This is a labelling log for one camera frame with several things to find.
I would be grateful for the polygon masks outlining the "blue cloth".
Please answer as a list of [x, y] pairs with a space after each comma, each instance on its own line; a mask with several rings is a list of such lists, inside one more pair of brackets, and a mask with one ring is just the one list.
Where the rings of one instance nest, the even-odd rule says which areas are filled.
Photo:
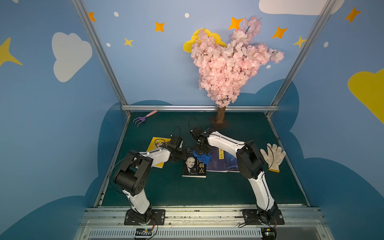
[[206, 154], [198, 155], [196, 150], [193, 151], [193, 155], [194, 155], [194, 157], [197, 158], [198, 161], [204, 163], [205, 165], [208, 165], [209, 162], [212, 159], [212, 154], [209, 154], [209, 155], [206, 155]]

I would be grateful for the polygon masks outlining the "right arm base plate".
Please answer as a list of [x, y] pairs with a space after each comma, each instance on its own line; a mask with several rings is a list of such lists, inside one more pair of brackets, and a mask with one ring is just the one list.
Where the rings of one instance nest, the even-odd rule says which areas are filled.
[[285, 225], [284, 217], [279, 209], [269, 211], [244, 209], [242, 214], [246, 225]]

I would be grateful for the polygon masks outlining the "purple book yellow label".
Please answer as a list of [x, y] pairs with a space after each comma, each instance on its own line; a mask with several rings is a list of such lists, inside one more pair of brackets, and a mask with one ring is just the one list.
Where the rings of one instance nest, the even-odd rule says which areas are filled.
[[211, 160], [207, 165], [207, 171], [226, 173], [228, 171], [227, 152], [220, 148], [213, 147]]

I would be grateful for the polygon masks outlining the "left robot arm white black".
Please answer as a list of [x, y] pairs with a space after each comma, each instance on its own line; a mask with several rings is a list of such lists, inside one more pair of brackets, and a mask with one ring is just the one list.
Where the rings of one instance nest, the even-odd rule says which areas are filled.
[[168, 161], [177, 162], [185, 159], [186, 151], [182, 148], [182, 144], [183, 139], [173, 135], [170, 141], [162, 143], [154, 150], [130, 151], [122, 160], [112, 181], [127, 196], [134, 214], [145, 218], [151, 216], [151, 204], [145, 193], [151, 168]]

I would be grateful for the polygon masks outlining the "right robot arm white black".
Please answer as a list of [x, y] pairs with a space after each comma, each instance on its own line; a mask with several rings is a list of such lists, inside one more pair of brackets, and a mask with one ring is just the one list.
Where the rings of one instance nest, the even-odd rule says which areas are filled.
[[259, 219], [269, 223], [278, 207], [265, 178], [265, 159], [255, 143], [237, 141], [213, 129], [203, 131], [200, 127], [190, 130], [190, 134], [196, 140], [198, 155], [207, 155], [216, 147], [236, 157], [241, 175], [248, 179], [255, 194]]

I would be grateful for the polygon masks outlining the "black book yellow title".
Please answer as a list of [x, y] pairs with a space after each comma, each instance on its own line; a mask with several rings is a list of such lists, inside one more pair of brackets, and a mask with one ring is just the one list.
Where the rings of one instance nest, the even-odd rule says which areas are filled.
[[183, 161], [183, 177], [206, 178], [207, 166], [194, 155], [194, 150], [186, 149], [186, 158]]

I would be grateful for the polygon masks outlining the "blue Little Prince book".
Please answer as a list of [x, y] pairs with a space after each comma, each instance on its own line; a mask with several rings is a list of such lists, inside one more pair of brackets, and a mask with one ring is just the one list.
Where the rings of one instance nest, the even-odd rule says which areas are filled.
[[227, 160], [227, 171], [239, 173], [238, 160], [235, 156], [230, 153], [225, 152], [226, 160]]

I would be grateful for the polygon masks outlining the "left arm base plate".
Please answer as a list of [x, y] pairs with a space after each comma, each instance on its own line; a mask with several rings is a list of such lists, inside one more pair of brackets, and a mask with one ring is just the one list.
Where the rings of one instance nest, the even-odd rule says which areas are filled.
[[148, 209], [144, 214], [137, 213], [136, 211], [129, 209], [126, 212], [124, 225], [125, 226], [149, 226], [149, 225], [164, 225], [166, 210], [151, 210]]

